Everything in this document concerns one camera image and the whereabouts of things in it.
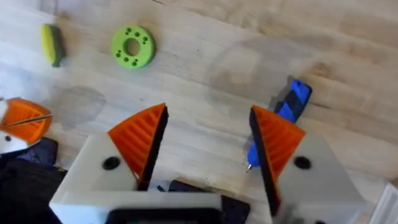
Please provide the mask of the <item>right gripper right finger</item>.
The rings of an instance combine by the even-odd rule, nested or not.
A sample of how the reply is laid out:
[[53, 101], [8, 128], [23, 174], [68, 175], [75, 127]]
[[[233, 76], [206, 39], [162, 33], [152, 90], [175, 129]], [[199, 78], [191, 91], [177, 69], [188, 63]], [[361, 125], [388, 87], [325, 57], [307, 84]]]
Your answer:
[[273, 223], [354, 223], [365, 207], [325, 139], [260, 106], [249, 115]]

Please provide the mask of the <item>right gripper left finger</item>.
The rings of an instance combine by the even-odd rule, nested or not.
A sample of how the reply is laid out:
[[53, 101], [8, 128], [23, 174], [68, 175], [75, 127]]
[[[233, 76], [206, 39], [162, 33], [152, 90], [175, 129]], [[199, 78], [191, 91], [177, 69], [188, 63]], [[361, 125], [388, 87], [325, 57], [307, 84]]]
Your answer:
[[65, 203], [97, 191], [147, 190], [169, 113], [165, 103], [146, 108], [109, 131], [91, 134], [51, 201]]

